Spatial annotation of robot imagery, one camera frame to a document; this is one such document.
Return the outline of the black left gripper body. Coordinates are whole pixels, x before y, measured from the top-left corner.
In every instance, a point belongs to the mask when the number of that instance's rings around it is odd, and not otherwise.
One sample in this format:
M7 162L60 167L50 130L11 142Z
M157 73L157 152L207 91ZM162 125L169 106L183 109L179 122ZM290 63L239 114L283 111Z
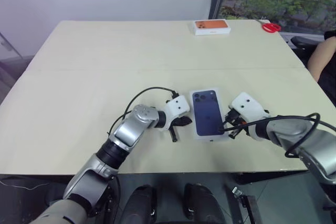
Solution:
M185 116L180 116L168 121L167 123L168 130L174 126L185 126Z

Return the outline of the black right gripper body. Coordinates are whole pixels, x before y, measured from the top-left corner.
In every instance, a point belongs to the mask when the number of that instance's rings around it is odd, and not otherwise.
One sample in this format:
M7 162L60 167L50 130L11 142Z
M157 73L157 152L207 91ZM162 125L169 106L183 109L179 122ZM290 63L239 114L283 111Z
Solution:
M246 121L241 117L241 115L236 110L230 110L226 115L228 116L227 128L246 124ZM246 127L242 128L242 129L236 129L236 130L237 130L237 135L242 130L244 130L245 133L247 133L247 128Z

